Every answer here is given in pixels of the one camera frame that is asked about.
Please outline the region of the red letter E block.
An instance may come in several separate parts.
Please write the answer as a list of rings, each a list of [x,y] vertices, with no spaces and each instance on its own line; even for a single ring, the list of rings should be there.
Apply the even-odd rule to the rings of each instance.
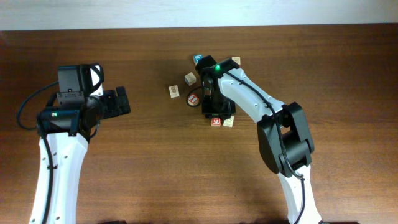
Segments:
[[[221,126],[222,120],[220,118],[212,118],[211,119],[211,126]]]

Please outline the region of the red letter I block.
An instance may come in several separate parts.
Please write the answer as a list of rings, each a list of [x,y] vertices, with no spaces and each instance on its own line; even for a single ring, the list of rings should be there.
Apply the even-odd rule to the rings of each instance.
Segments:
[[[199,102],[200,99],[196,96],[196,94],[191,94],[188,96],[187,103],[189,106],[196,106],[197,104],[199,104]]]

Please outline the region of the plain wooden drawing block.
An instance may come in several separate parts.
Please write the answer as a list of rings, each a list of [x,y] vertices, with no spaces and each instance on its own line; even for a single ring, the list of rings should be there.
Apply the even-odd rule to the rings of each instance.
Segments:
[[[234,116],[231,116],[230,118],[225,119],[223,121],[223,126],[232,128],[233,127],[233,123],[234,123]]]

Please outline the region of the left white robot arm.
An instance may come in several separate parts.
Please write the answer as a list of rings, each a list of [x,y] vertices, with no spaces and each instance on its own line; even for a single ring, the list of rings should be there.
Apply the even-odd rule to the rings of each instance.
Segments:
[[[58,68],[59,90],[36,118],[40,167],[30,223],[76,223],[78,186],[90,140],[104,119],[129,114],[126,90],[104,90],[98,63]]]

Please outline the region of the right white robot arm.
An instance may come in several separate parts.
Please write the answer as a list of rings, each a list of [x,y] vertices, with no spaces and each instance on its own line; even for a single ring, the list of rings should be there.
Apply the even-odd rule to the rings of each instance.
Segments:
[[[289,223],[322,223],[310,181],[315,146],[303,108],[268,95],[231,58],[218,63],[207,55],[196,61],[195,70],[206,118],[226,121],[239,106],[255,122],[260,155],[281,182]]]

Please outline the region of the blue number five block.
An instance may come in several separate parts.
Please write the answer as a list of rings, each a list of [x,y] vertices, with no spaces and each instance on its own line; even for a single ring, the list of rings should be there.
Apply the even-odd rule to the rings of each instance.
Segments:
[[[197,81],[196,76],[192,72],[186,74],[184,78],[188,86],[193,85]]]

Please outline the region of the yellow snake wooden block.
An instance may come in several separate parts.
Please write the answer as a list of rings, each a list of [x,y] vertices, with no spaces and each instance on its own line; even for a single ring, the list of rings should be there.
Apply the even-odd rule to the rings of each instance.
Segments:
[[[170,97],[171,98],[176,98],[176,97],[180,96],[180,93],[179,93],[177,85],[170,86],[169,87],[169,93],[170,93]]]

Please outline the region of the blue top leaf block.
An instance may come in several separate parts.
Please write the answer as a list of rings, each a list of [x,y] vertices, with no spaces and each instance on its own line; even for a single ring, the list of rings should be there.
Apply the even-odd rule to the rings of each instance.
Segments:
[[[195,65],[198,64],[199,60],[201,60],[203,58],[202,54],[197,54],[193,56],[193,62]]]

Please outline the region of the red framed far block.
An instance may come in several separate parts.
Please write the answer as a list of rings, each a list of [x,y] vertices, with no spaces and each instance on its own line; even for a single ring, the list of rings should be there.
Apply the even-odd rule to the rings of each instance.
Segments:
[[[241,58],[240,57],[232,57],[231,58],[234,62],[236,62],[238,65],[241,65]]]

